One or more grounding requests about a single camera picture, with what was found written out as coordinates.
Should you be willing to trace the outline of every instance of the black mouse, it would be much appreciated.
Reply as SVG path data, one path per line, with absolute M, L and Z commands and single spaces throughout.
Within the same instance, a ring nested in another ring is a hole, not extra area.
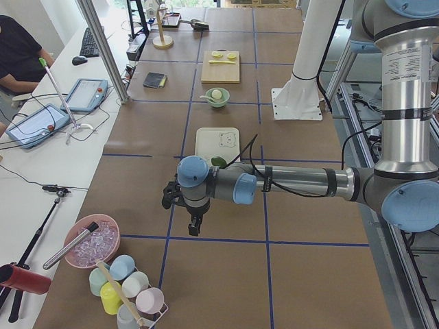
M 88 62 L 87 57 L 84 57 L 84 56 L 75 56 L 71 60 L 71 63 L 73 65 L 75 65 L 75 66 L 76 65 L 81 65 L 81 64 L 84 64 L 84 63 L 87 63 L 87 62 Z

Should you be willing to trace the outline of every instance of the microphone stand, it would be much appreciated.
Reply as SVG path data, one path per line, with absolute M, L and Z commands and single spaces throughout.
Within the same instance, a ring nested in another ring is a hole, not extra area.
M 41 224 L 39 229 L 37 229 L 37 231 L 35 232 L 34 237 L 30 241 L 30 243 L 27 246 L 24 254 L 20 258 L 19 262 L 18 263 L 15 263 L 15 262 L 12 263 L 12 265 L 15 265 L 17 267 L 21 267 L 21 268 L 27 269 L 27 270 L 30 269 L 29 265 L 25 264 L 25 262 L 27 260 L 27 257 L 29 257 L 29 255 L 30 255 L 31 251 L 33 250 L 33 248 L 35 247 L 35 244 L 37 243 L 38 239 L 43 234 L 44 227 L 45 227 L 47 221 L 49 220 L 52 212 L 54 211 L 56 205 L 61 202 L 61 198 L 65 197 L 67 195 L 67 193 L 70 193 L 70 191 L 67 190 L 66 188 L 64 188 L 64 187 L 57 187 L 57 186 L 44 186 L 43 190 L 49 191 L 49 192 L 56 192 L 56 195 L 58 197 L 55 199 L 54 204 L 52 205 L 49 213 L 47 214 L 45 220 L 43 221 L 43 224 Z M 3 289 L 0 291 L 0 309 L 3 306 L 3 304 L 5 303 L 6 298 L 8 298 L 8 295 L 9 295 L 11 290 L 12 290 L 12 288 L 10 288 L 10 287 L 3 287 Z M 14 323 L 16 320 L 19 319 L 19 311 L 20 311 L 21 299 L 22 298 L 23 298 L 23 291 L 22 290 L 16 290 L 15 291 L 15 296 L 14 296 L 14 302 L 12 304 L 12 310 L 11 310 L 11 313 L 10 313 L 10 316 L 9 316 L 9 319 L 8 319 L 8 321 L 10 323 Z
M 71 110 L 70 110 L 69 105 L 67 104 L 66 100 L 65 100 L 64 97 L 62 96 L 62 93 L 61 93 L 60 90 L 58 89 L 58 85 L 56 84 L 55 79 L 54 79 L 54 77 L 53 77 L 51 71 L 49 70 L 49 67 L 47 66 L 47 62 L 46 62 L 46 60 L 45 60 L 44 58 L 42 58 L 42 57 L 40 57 L 39 60 L 40 60 L 41 65 L 45 68 L 45 70 L 46 70 L 46 72 L 47 72 L 47 75 L 49 76 L 50 81 L 51 81 L 52 84 L 54 85 L 54 88 L 55 88 L 55 90 L 56 90 L 56 93 L 58 94 L 59 98 L 61 99 L 62 105 L 63 105 L 64 108 L 66 109 L 67 114 L 68 114 L 69 117 L 70 117 L 70 121 L 71 121 L 72 124 L 73 124 L 73 127 L 71 128 L 71 131 L 70 131 L 70 132 L 66 132 L 66 137 L 67 137 L 66 144 L 69 143 L 70 136 L 71 136 L 72 133 L 74 133 L 75 131 L 77 131 L 77 130 L 79 130 L 79 129 L 81 129 L 81 128 L 94 130 L 94 128 L 93 128 L 91 125 L 89 125 L 88 123 L 81 123 L 81 124 L 78 124 L 78 122 L 76 122 L 76 119 L 75 119 L 75 117 L 73 116 L 73 114 L 72 114 L 72 112 L 71 112 Z

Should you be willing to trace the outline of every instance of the green bowl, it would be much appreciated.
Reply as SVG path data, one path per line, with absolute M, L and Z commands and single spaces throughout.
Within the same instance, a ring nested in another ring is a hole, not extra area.
M 211 101 L 210 99 L 206 99 L 207 103 L 209 103 L 210 106 L 212 106 L 213 108 L 222 108 L 223 106 L 225 106 L 228 102 L 228 99 L 230 98 L 230 93 L 227 91 L 227 89 L 224 88 L 212 88 L 209 89 L 208 91 L 206 91 L 206 96 L 212 97 L 212 92 L 218 89 L 219 91 L 221 91 L 221 99 L 218 99 L 217 101 Z

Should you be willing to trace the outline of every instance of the white desk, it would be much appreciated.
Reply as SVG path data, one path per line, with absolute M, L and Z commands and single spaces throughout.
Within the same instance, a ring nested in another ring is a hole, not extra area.
M 69 92 L 76 80 L 82 77 L 107 79 L 109 84 L 112 85 L 100 57 L 89 58 L 86 64 L 79 66 L 73 66 L 71 63 L 72 57 L 80 52 L 84 28 L 85 26 L 78 30 L 51 68 L 52 75 L 62 93 Z M 111 33 L 108 43 L 119 71 L 122 73 L 128 63 L 125 53 L 128 48 L 127 32 L 118 30 L 113 33 L 106 28 L 106 33 L 108 32 Z M 50 79 L 45 76 L 33 94 L 42 95 L 54 92 Z M 57 106 L 61 104 L 57 97 L 43 98 L 40 98 L 42 103 L 53 103 Z M 31 181 L 88 188 L 101 158 L 102 148 L 115 122 L 119 106 L 120 102 L 117 94 L 112 91 L 101 105 L 110 118 L 86 141 L 81 142 L 71 139 L 70 144 L 66 145 L 65 134 L 54 134 L 30 150 L 21 148 L 0 150 L 0 155 L 3 156 L 3 161 L 0 164 L 20 173 Z M 33 113 L 40 107 L 40 104 L 36 101 L 29 101 L 23 106 L 21 112 Z M 79 123 L 89 123 L 93 127 L 97 127 L 106 117 L 106 113 L 97 109 L 92 114 L 79 120 Z M 68 125 L 63 131 L 69 130 L 70 127 L 71 125 Z M 90 133 L 90 130 L 80 130 L 75 132 L 74 136 L 84 138 Z M 0 138 L 0 143 L 8 141 L 10 139 L 6 134 Z M 0 148 L 13 145 L 14 143 L 2 144 Z M 85 191 L 71 189 L 71 193 L 62 199 L 56 207 L 45 226 L 43 235 L 27 260 L 31 271 L 50 278 L 54 276 L 56 266 L 49 271 L 45 271 L 43 263 L 62 247 L 64 238 L 75 222 L 85 196 Z M 21 178 L 0 168 L 0 266 L 12 261 L 18 262 L 35 231 L 43 223 L 55 198 L 56 195 L 53 193 L 45 192 L 37 185 L 28 184 Z M 19 320 L 14 324 L 9 324 L 8 317 L 14 299 L 14 292 L 15 290 L 11 291 L 6 303 L 0 310 L 0 328 L 29 329 L 34 325 L 46 295 L 25 293 Z

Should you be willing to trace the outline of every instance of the keyboard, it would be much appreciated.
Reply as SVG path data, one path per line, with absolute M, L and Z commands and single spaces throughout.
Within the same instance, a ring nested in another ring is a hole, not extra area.
M 90 27 L 87 27 L 82 37 L 80 56 L 97 57 L 99 49 L 97 48 L 95 38 L 93 37 Z

